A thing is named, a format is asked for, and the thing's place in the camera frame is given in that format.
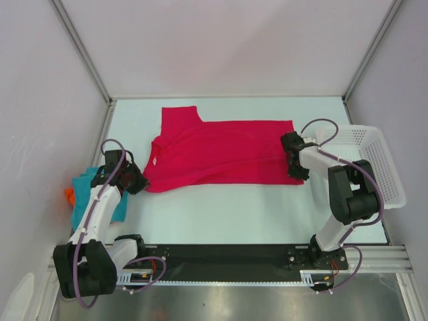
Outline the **red t shirt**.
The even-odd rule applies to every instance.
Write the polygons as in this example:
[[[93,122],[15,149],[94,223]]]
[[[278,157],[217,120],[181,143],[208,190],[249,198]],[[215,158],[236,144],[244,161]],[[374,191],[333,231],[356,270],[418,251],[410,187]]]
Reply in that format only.
[[[204,184],[301,185],[288,174],[280,138],[290,120],[204,121],[196,106],[163,108],[143,175],[164,193]]]

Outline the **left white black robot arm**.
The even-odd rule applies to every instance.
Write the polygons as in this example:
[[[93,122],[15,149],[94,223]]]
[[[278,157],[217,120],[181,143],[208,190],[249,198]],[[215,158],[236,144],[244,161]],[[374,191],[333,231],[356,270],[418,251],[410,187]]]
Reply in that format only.
[[[148,181],[127,150],[108,150],[105,164],[90,182],[90,198],[83,217],[68,242],[53,251],[53,262],[65,298],[111,294],[128,263],[144,265],[148,259],[140,235],[117,237],[107,248],[106,236],[114,211],[125,193],[135,195]]]

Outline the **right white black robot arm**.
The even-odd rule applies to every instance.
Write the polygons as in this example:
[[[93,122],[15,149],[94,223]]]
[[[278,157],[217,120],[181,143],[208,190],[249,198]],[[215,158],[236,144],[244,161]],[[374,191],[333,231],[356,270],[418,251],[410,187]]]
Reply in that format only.
[[[331,215],[313,235],[305,263],[325,270],[343,256],[342,246],[355,228],[374,225],[383,215],[385,202],[371,164],[364,159],[349,161],[334,156],[297,132],[280,138],[286,154],[288,175],[306,181],[316,172],[328,183]]]

